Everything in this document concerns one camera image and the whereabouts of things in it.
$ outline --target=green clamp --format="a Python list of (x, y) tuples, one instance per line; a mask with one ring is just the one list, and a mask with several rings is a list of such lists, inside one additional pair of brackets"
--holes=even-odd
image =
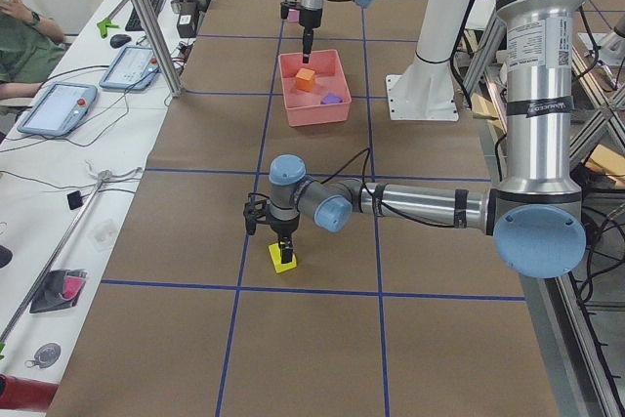
[(106, 17), (102, 21), (98, 21), (98, 23), (96, 23), (96, 25), (98, 26), (98, 29), (100, 30), (100, 36), (102, 38), (106, 38), (108, 36), (108, 29), (109, 28), (118, 28), (119, 27), (118, 24), (113, 24), (110, 21), (109, 17)]

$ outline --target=wristwatch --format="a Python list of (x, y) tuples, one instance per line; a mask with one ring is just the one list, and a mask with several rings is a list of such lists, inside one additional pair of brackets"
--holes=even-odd
[(30, 13), (32, 14), (32, 21), (25, 21), (24, 23), (28, 26), (36, 26), (41, 21), (41, 17), (33, 10), (31, 10)]

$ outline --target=person's arm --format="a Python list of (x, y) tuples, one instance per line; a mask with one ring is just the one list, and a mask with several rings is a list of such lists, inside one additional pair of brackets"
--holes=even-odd
[(0, 83), (0, 100), (32, 98), (40, 86), (41, 83)]
[[(0, 0), (0, 11), (24, 23), (33, 21), (32, 11), (21, 0)], [(65, 34), (59, 24), (43, 16), (39, 18), (39, 23), (33, 26), (33, 28), (44, 36), (48, 36), (55, 43), (62, 43), (65, 39)]]

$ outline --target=person's hand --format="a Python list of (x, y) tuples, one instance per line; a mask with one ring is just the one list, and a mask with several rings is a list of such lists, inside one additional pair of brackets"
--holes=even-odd
[(19, 21), (32, 21), (32, 12), (21, 0), (0, 0), (0, 11)]

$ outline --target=red cylinder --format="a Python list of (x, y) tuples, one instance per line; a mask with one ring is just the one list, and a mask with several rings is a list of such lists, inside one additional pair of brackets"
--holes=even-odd
[(0, 409), (45, 412), (59, 385), (0, 374)]

